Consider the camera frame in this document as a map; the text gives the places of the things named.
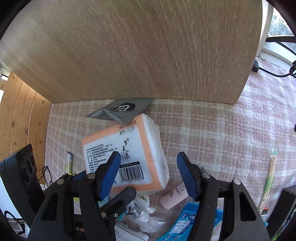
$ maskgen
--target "pink bottle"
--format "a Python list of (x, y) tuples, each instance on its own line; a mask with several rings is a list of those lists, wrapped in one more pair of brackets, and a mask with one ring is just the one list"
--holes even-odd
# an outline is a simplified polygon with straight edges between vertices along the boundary
[(174, 188), (173, 190), (169, 191), (168, 194), (163, 196), (160, 199), (160, 203), (164, 208), (170, 209), (173, 206), (180, 203), (181, 201), (183, 201), (187, 197), (188, 197), (188, 193), (186, 191), (186, 188), (183, 182), (183, 183), (180, 183), (178, 186), (176, 186), (176, 188)]

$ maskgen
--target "plywood panel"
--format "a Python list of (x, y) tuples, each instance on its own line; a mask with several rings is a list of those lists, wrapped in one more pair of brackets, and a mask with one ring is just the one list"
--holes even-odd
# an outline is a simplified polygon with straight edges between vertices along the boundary
[(184, 98), (235, 103), (261, 0), (32, 0), (0, 41), (9, 68), (53, 103)]
[(12, 117), (22, 80), (11, 72), (8, 81), (4, 83), (1, 81), (1, 83), (4, 90), (0, 103), (0, 159), (2, 161), (11, 154), (10, 137)]
[(37, 177), (41, 178), (45, 166), (45, 138), (51, 102), (36, 93), (28, 133), (28, 144), (31, 143), (37, 166)]
[(11, 124), (12, 153), (27, 145), (29, 121), (35, 95), (36, 91), (25, 82), (22, 82), (16, 99)]

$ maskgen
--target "blue gripper pad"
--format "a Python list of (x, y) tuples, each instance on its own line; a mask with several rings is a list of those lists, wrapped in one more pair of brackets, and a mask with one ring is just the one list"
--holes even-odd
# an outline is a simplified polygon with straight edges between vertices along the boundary
[(105, 175), (101, 184), (100, 198), (103, 200), (107, 197), (111, 191), (112, 185), (114, 183), (115, 177), (120, 167), (121, 157), (118, 151), (113, 151), (111, 156), (105, 165), (107, 168), (105, 170)]
[(177, 155), (177, 166), (185, 184), (187, 193), (194, 200), (197, 199), (198, 193), (196, 192), (196, 182), (193, 179), (192, 172), (189, 167), (193, 165), (190, 163), (184, 152), (179, 152)]

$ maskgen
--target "chinese characters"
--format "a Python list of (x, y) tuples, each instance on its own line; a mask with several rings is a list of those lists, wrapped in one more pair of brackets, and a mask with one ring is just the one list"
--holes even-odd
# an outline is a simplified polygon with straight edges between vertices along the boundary
[(122, 146), (122, 153), (124, 153), (124, 158), (125, 159), (129, 159), (130, 158), (130, 156), (129, 156), (129, 154), (128, 154), (128, 150), (126, 150), (126, 145), (128, 144), (128, 141), (129, 141), (129, 138), (127, 138), (123, 143), (124, 143), (124, 145)]

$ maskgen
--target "black speaker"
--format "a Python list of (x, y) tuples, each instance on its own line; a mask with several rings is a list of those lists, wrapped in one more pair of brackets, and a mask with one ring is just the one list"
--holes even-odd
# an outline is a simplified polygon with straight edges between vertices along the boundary
[(0, 175), (6, 191), (29, 227), (44, 200), (36, 173), (37, 167), (31, 144), (0, 162)]

